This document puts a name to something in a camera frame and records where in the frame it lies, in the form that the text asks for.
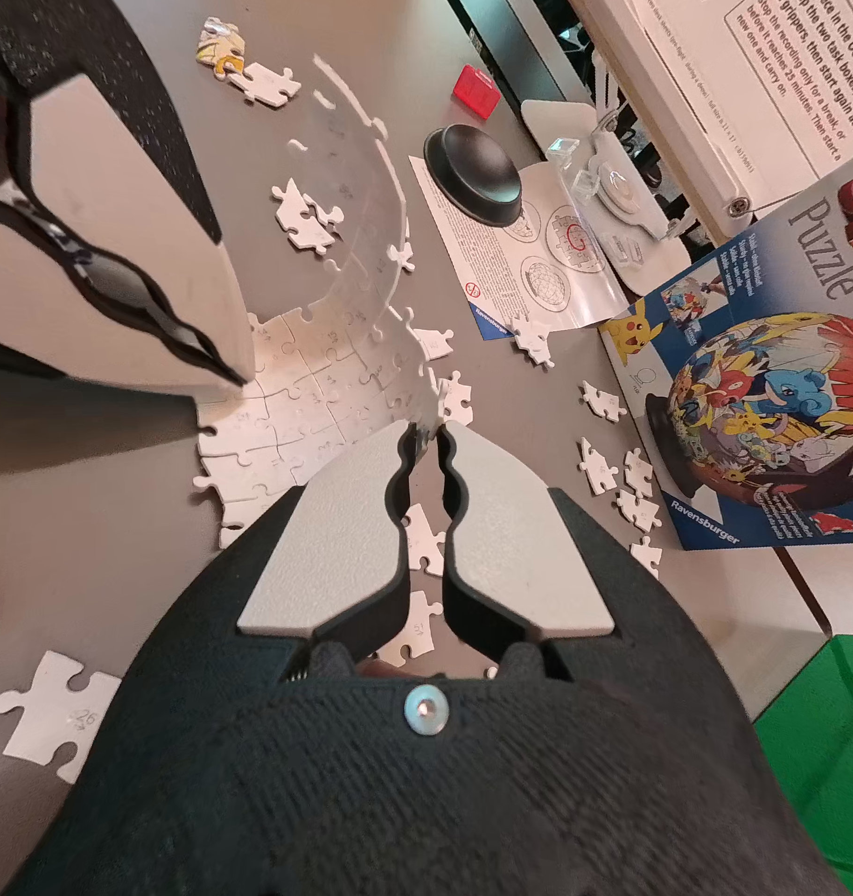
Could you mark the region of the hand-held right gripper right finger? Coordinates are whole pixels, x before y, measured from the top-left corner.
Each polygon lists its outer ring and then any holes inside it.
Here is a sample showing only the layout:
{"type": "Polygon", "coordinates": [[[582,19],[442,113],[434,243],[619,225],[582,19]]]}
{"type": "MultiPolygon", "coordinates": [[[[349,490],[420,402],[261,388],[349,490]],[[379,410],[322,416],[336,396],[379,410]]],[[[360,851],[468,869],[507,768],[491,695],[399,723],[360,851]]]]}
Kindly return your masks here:
{"type": "Polygon", "coordinates": [[[547,484],[456,422],[436,434],[450,520],[443,585],[448,624],[486,639],[570,639],[613,632],[611,612],[547,484]]]}

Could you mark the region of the blue puzzle box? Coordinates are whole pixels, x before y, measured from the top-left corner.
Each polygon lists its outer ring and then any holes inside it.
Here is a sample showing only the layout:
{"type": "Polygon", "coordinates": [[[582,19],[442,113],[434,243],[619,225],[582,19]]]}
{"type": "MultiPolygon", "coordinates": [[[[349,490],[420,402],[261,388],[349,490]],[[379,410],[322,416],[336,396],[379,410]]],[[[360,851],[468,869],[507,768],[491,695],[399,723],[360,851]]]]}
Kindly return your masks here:
{"type": "Polygon", "coordinates": [[[853,543],[853,159],[599,332],[684,549],[853,543]]]}

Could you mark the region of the white task instruction sheet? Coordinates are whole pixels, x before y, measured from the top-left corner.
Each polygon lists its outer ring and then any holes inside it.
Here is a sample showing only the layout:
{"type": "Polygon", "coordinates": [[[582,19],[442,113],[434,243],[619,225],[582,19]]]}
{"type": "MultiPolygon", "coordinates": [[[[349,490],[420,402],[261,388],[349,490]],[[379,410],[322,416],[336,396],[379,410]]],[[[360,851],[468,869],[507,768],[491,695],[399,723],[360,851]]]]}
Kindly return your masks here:
{"type": "Polygon", "coordinates": [[[571,5],[716,238],[853,159],[853,1],[571,5]]]}

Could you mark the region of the black round ball stand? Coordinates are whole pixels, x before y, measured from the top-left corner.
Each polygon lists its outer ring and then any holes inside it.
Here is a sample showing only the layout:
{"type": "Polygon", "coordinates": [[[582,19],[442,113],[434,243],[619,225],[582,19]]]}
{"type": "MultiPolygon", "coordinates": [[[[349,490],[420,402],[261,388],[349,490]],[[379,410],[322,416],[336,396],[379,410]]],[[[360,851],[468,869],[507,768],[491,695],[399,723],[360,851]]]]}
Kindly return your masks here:
{"type": "Polygon", "coordinates": [[[452,124],[424,142],[427,171],[445,198],[467,217],[507,228],[522,211],[518,169],[490,135],[476,126],[452,124]]]}

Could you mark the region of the small red block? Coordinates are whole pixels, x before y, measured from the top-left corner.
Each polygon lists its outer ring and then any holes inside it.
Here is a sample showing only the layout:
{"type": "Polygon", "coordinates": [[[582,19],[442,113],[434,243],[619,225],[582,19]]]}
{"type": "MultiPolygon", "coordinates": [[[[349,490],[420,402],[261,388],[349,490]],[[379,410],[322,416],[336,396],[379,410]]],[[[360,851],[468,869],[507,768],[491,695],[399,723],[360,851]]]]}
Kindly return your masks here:
{"type": "Polygon", "coordinates": [[[496,110],[502,93],[490,75],[466,63],[454,84],[452,96],[485,122],[496,110]]]}

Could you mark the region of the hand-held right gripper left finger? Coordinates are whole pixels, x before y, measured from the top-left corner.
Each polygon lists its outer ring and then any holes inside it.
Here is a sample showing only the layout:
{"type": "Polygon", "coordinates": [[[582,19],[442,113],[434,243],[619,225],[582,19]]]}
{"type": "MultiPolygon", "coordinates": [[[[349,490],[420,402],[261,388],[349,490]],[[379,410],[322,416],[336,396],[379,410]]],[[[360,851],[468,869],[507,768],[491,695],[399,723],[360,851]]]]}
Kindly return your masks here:
{"type": "Polygon", "coordinates": [[[416,425],[400,420],[313,476],[238,618],[249,635],[391,639],[410,606],[401,519],[416,425]]]}

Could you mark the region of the assembled curved puzzle ball section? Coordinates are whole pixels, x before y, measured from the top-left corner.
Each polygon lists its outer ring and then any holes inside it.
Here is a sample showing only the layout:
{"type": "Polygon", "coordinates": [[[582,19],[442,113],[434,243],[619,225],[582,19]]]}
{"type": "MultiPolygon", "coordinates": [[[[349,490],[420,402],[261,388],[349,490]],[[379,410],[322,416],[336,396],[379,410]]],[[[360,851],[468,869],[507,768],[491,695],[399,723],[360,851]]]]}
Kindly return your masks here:
{"type": "Polygon", "coordinates": [[[304,486],[345,449],[402,420],[430,439],[443,416],[410,308],[392,306],[409,262],[408,209],[388,132],[322,56],[303,87],[289,70],[253,65],[245,85],[302,91],[289,172],[271,204],[298,253],[330,273],[322,297],[261,321],[248,316],[254,377],[236,399],[196,406],[197,491],[221,503],[219,547],[236,542],[291,487],[304,486]]]}

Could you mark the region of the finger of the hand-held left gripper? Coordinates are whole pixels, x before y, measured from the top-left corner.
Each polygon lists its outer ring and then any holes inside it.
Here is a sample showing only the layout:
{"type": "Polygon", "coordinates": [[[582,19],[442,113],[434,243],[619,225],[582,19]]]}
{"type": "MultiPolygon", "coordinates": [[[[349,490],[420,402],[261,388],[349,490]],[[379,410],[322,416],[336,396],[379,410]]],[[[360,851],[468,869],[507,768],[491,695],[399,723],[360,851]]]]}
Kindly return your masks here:
{"type": "Polygon", "coordinates": [[[176,321],[212,345],[243,384],[251,329],[237,275],[211,237],[85,74],[29,103],[25,192],[62,228],[148,276],[176,321]]]}
{"type": "Polygon", "coordinates": [[[0,201],[0,366],[155,394],[223,399],[248,382],[248,320],[222,244],[191,215],[127,212],[97,248],[104,286],[23,210],[0,201]]]}

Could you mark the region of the white puzzle pieces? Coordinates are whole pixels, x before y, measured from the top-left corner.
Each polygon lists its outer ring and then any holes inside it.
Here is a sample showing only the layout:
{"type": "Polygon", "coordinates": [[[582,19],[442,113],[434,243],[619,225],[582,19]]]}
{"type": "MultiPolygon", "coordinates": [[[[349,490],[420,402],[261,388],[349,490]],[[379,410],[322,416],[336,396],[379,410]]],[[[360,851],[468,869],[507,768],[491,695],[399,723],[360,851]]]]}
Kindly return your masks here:
{"type": "MultiPolygon", "coordinates": [[[[410,245],[409,231],[407,239],[410,245]]],[[[413,271],[411,247],[409,253],[409,262],[404,269],[413,271]]],[[[452,330],[413,328],[426,349],[429,364],[451,354],[449,340],[454,337],[452,330]]],[[[436,378],[445,390],[440,423],[455,421],[465,426],[472,422],[472,390],[461,383],[460,375],[459,371],[454,371],[451,378],[436,378]]],[[[244,386],[251,385],[252,381],[253,378],[244,386]]],[[[236,399],[241,393],[242,390],[239,395],[223,399],[236,399]]],[[[196,406],[223,399],[194,398],[196,406]]],[[[34,670],[30,688],[0,693],[0,714],[21,710],[20,720],[4,748],[5,756],[48,765],[61,746],[72,744],[75,746],[74,757],[58,766],[56,774],[66,782],[74,783],[120,684],[119,678],[96,671],[90,675],[83,689],[72,689],[70,682],[83,670],[84,665],[77,660],[47,650],[34,670]]]]}

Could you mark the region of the white folding stand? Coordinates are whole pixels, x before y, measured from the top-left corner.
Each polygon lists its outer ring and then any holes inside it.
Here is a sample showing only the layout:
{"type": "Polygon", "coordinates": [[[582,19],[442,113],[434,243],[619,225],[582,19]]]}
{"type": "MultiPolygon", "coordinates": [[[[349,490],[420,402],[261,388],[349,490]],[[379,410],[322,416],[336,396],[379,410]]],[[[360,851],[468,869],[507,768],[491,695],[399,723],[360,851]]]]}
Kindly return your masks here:
{"type": "Polygon", "coordinates": [[[689,265],[676,226],[594,106],[526,99],[521,113],[624,285],[642,297],[689,265]]]}

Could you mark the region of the green box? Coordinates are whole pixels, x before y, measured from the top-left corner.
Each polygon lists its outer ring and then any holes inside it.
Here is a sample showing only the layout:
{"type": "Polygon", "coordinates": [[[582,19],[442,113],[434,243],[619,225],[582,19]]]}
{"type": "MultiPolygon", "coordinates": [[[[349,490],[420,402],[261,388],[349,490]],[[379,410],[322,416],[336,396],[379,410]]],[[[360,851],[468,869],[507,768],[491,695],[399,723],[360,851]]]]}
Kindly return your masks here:
{"type": "Polygon", "coordinates": [[[853,635],[825,643],[755,730],[781,790],[853,893],[853,635]]]}

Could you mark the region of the yellow printed puzzle piece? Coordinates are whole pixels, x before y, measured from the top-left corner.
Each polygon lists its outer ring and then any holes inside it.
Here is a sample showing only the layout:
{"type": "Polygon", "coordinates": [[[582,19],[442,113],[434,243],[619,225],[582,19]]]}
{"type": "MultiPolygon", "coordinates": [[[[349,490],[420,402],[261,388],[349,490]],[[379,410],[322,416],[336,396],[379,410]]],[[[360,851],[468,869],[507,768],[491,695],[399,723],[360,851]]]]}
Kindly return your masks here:
{"type": "Polygon", "coordinates": [[[212,69],[218,80],[245,67],[245,40],[238,27],[218,17],[206,18],[197,43],[196,61],[212,69]]]}

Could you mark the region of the white printed instruction leaflet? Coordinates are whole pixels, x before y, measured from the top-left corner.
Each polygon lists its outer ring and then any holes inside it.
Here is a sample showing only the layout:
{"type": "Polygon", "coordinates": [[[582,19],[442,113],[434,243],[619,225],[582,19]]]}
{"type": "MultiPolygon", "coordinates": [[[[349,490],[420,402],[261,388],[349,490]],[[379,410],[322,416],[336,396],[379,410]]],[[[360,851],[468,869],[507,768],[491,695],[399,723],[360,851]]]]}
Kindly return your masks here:
{"type": "Polygon", "coordinates": [[[456,208],[423,159],[410,157],[410,165],[484,340],[501,339],[517,315],[561,331],[605,322],[628,308],[610,262],[552,162],[521,169],[522,209],[503,229],[456,208]]]}

